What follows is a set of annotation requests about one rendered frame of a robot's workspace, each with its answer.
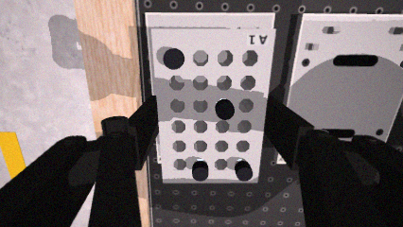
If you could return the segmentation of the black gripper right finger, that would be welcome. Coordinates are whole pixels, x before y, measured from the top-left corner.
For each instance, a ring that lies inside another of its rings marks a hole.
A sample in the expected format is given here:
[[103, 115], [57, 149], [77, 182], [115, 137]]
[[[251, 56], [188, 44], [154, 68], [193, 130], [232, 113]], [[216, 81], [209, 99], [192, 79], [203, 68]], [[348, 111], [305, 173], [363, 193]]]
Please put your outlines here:
[[403, 227], [401, 151], [369, 135], [340, 140], [273, 96], [264, 133], [290, 170], [299, 170], [306, 227]]

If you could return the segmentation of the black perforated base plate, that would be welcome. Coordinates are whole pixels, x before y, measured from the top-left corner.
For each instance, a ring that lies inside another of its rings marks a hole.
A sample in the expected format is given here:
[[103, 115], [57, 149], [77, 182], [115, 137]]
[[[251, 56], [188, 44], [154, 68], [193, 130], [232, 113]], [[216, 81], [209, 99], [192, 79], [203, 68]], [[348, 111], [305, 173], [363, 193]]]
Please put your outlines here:
[[[134, 0], [142, 104], [152, 96], [145, 12], [275, 13], [268, 96], [283, 103], [298, 15], [403, 14], [403, 0]], [[403, 100], [388, 136], [403, 153]], [[263, 133], [258, 183], [163, 183], [156, 139], [146, 160], [150, 227], [306, 227], [299, 170]]]

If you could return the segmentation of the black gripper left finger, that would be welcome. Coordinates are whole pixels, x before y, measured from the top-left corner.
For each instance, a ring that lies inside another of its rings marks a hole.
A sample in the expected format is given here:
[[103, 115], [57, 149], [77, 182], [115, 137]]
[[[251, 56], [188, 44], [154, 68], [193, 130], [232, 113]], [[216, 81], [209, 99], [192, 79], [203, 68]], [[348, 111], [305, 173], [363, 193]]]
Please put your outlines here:
[[67, 136], [0, 188], [0, 227], [71, 227], [95, 183], [88, 227], [142, 227], [135, 170], [159, 133], [156, 96], [100, 123], [97, 140]]

